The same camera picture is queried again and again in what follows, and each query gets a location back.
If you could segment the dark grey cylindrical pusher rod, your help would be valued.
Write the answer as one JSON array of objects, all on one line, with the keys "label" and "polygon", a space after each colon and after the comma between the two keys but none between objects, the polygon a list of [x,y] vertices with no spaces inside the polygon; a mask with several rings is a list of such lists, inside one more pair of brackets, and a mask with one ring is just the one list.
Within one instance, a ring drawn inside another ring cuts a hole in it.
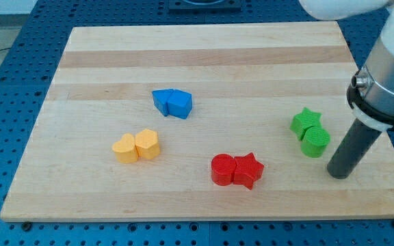
[{"label": "dark grey cylindrical pusher rod", "polygon": [[336,179],[347,178],[381,134],[355,119],[329,160],[328,173]]}]

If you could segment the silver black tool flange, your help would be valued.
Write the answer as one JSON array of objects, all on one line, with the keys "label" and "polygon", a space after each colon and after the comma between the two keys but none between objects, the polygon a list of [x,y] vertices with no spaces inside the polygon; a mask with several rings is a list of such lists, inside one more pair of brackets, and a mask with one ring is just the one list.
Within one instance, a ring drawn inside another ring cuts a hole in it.
[{"label": "silver black tool flange", "polygon": [[394,54],[378,38],[347,89],[352,113],[376,131],[394,131]]}]

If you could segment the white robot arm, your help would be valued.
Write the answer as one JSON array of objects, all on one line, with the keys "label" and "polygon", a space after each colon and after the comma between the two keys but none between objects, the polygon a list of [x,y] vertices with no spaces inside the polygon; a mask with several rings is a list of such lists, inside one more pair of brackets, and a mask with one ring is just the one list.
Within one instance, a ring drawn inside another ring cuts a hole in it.
[{"label": "white robot arm", "polygon": [[335,21],[380,8],[389,9],[367,60],[352,77],[347,102],[355,120],[327,164],[328,173],[347,178],[385,131],[394,131],[394,1],[300,0],[303,9],[321,21]]}]

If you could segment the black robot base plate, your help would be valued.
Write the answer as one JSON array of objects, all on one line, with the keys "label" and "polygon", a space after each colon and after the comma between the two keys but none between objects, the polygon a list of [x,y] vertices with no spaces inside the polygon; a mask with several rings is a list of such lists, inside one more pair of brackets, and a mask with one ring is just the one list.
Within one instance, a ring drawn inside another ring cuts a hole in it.
[{"label": "black robot base plate", "polygon": [[169,0],[169,13],[240,12],[242,0]]}]

